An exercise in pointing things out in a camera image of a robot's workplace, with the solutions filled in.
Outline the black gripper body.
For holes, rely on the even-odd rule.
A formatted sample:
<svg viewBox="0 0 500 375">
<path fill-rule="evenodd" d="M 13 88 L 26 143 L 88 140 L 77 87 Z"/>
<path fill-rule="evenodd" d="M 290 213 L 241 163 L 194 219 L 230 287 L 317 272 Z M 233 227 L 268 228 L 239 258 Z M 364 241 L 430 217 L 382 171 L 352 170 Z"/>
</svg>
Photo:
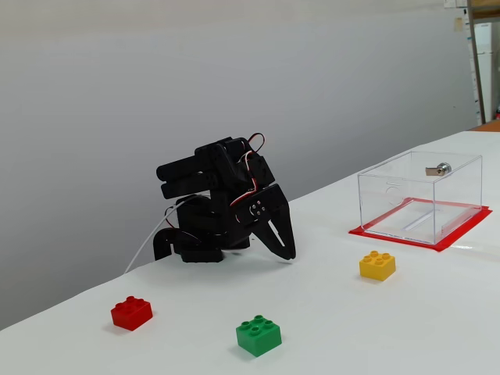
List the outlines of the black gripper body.
<svg viewBox="0 0 500 375">
<path fill-rule="evenodd" d="M 236 162 L 233 207 L 254 199 L 263 200 L 273 187 L 275 178 L 265 158 L 257 153 L 244 153 Z"/>
</svg>

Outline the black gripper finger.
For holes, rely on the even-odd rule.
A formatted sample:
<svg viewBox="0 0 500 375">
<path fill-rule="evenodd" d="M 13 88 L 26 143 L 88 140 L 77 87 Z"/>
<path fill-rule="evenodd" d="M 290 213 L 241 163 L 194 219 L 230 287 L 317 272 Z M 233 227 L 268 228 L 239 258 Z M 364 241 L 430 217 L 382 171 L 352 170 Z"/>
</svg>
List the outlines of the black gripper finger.
<svg viewBox="0 0 500 375">
<path fill-rule="evenodd" d="M 257 202 L 251 199 L 236 207 L 236 217 L 246 230 L 250 230 L 274 255 L 280 256 L 283 242 L 273 225 L 274 192 Z"/>
<path fill-rule="evenodd" d="M 294 259 L 296 249 L 288 200 L 278 184 L 273 185 L 273 191 L 275 205 L 273 209 L 273 225 L 276 227 L 283 242 L 283 249 L 280 251 L 280 256 L 286 260 Z"/>
</svg>

